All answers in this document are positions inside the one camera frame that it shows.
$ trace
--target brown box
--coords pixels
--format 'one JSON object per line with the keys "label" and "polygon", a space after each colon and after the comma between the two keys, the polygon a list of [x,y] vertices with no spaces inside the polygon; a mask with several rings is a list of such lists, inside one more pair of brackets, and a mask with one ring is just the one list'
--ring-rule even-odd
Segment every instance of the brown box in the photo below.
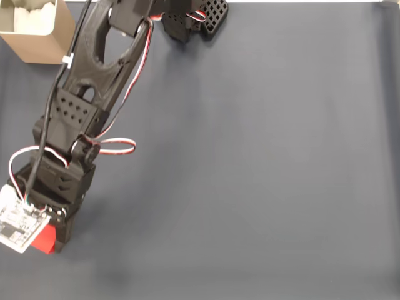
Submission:
{"label": "brown box", "polygon": [[[14,8],[40,9],[52,2],[56,7],[54,29],[46,36],[14,32]],[[0,36],[25,63],[60,64],[67,54],[75,21],[64,0],[0,0]]]}

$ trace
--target red block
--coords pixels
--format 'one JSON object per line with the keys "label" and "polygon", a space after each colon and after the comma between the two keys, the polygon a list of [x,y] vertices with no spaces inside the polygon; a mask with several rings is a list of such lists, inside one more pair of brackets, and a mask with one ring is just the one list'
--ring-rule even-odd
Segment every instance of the red block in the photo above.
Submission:
{"label": "red block", "polygon": [[56,228],[47,225],[31,245],[46,254],[54,253],[54,247],[56,245]]}

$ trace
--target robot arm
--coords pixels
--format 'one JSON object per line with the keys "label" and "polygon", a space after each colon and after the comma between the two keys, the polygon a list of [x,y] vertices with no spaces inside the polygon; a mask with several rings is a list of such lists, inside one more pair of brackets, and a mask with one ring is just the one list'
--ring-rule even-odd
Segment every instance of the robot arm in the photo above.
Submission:
{"label": "robot arm", "polygon": [[[212,38],[228,13],[225,0],[213,1],[100,0],[80,32],[90,1],[85,4],[71,45],[69,74],[59,86],[68,67],[63,64],[46,113],[33,129],[35,144],[40,145],[35,149],[39,151],[32,152],[31,162],[14,174],[14,182],[9,181],[10,186],[19,188],[22,201],[27,202],[29,197],[29,204],[49,216],[50,224],[56,228],[56,252],[70,240],[74,217],[91,186],[96,170],[93,162],[101,153],[97,138],[109,129],[103,128],[111,109],[142,53],[141,67],[146,61],[153,20],[162,20],[165,31],[182,42],[187,42],[196,30]],[[199,13],[196,18],[192,13],[197,10],[205,14]],[[106,36],[112,27],[134,41],[119,59],[105,64]],[[84,99],[88,89],[94,90],[91,101]]]}

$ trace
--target circuit board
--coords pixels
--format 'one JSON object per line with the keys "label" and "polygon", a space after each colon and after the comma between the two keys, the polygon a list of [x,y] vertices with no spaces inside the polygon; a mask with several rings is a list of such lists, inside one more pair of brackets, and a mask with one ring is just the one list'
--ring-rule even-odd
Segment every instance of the circuit board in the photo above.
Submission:
{"label": "circuit board", "polygon": [[13,187],[5,185],[0,191],[0,243],[19,253],[32,244],[49,224],[50,216],[24,204]]}

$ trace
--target dark gray mat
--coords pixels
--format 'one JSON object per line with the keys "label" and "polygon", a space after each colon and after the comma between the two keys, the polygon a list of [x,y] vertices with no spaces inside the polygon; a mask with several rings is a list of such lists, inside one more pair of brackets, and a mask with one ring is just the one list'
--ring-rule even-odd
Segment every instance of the dark gray mat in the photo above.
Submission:
{"label": "dark gray mat", "polygon": [[[137,152],[97,160],[62,254],[0,247],[0,298],[398,299],[399,34],[380,3],[232,4],[186,47],[157,27],[110,134]],[[0,42],[0,183],[56,69]]]}

